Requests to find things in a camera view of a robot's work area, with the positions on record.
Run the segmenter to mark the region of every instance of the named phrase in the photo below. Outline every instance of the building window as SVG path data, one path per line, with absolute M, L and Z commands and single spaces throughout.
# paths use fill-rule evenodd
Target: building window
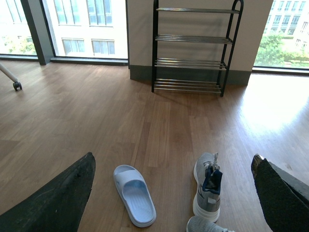
M 87 0 L 87 3 L 90 25 L 112 25 L 111 0 Z
M 290 9 L 291 1 L 287 1 L 284 11 L 288 11 Z
M 299 11 L 303 11 L 303 9 L 304 9 L 304 7 L 305 7 L 305 4 L 306 4 L 306 2 L 305 2 L 305 1 L 302 1 L 298 10 L 299 10 Z
M 286 15 L 286 16 L 283 18 L 282 25 L 288 25 L 288 24 L 289 24 L 289 21 L 290 21 L 290 18 L 291 18 L 291 16 Z
M 98 55 L 98 54 L 114 55 L 115 54 L 114 41 L 93 40 L 92 47 L 93 47 L 93 53 L 95 55 Z
M 54 0 L 59 24 L 78 25 L 80 15 L 77 0 Z
M 295 29 L 289 29 L 288 30 L 288 35 L 294 35 L 294 31 L 295 31 Z
M 297 25 L 300 16 L 294 16 L 291 25 Z
M 273 25 L 279 25 L 280 19 L 281 19 L 281 15 L 276 15 Z
M 298 47 L 299 46 L 299 43 L 300 43 L 300 40 L 296 40 L 296 47 Z
M 283 4 L 284 4 L 284 1 L 280 1 L 279 6 L 278 6 L 278 11 L 282 10 Z
M 27 23 L 20 0 L 6 0 L 14 23 Z
M 272 5 L 271 5 L 271 10 L 274 10 L 275 5 L 276 5 L 276 1 L 273 1 Z
M 302 30 L 305 30 L 307 28 L 307 26 L 308 26 L 308 22 L 304 22 Z
M 266 24 L 267 24 L 267 25 L 269 24 L 270 19 L 271 19 L 271 15 L 270 15 L 270 16 L 268 16 L 268 19 L 267 19 L 267 22 L 266 22 Z
M 298 2 L 296 1 L 296 2 L 294 2 L 294 4 L 293 4 L 292 11 L 295 11 L 296 8 L 297 8 L 297 6 L 298 6 Z
M 85 52 L 83 40 L 62 39 L 62 42 L 66 56 L 70 53 Z

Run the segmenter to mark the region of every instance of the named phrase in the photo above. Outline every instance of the sneaker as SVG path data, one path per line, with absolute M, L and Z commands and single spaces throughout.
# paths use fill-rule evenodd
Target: sneaker
M 197 193 L 193 200 L 196 216 L 216 222 L 220 214 L 220 188 L 222 172 L 217 164 L 218 153 L 203 153 L 194 166 Z
M 224 229 L 213 222 L 200 217 L 193 216 L 187 223 L 187 232 L 235 232 Z

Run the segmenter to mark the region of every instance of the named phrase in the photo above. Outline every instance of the building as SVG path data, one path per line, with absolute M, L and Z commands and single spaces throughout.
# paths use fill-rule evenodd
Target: building
M 0 36 L 31 34 L 20 0 L 1 0 Z M 119 0 L 44 0 L 56 56 L 127 58 L 126 5 Z M 0 47 L 0 53 L 9 53 Z
M 309 53 L 309 10 L 299 19 L 299 23 L 296 27 L 293 42 L 296 47 L 303 49 Z
M 273 1 L 264 34 L 282 32 L 285 35 L 293 36 L 300 18 L 308 9 L 308 0 Z

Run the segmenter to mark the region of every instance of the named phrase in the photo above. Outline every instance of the white slide sandal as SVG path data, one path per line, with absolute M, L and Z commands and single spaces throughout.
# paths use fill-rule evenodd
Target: white slide sandal
M 120 165 L 113 176 L 132 223 L 137 227 L 153 224 L 156 219 L 155 206 L 140 172 L 129 165 Z

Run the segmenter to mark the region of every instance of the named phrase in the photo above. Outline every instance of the baseboard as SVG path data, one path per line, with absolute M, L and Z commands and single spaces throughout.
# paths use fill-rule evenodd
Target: baseboard
M 130 79 L 137 81 L 151 81 L 152 67 L 130 65 Z M 222 71 L 221 81 L 223 81 L 225 71 Z M 230 70 L 227 84 L 244 85 L 249 82 L 251 72 Z M 190 80 L 194 81 L 216 81 L 217 70 L 184 69 L 184 68 L 157 68 L 157 77 L 165 79 Z

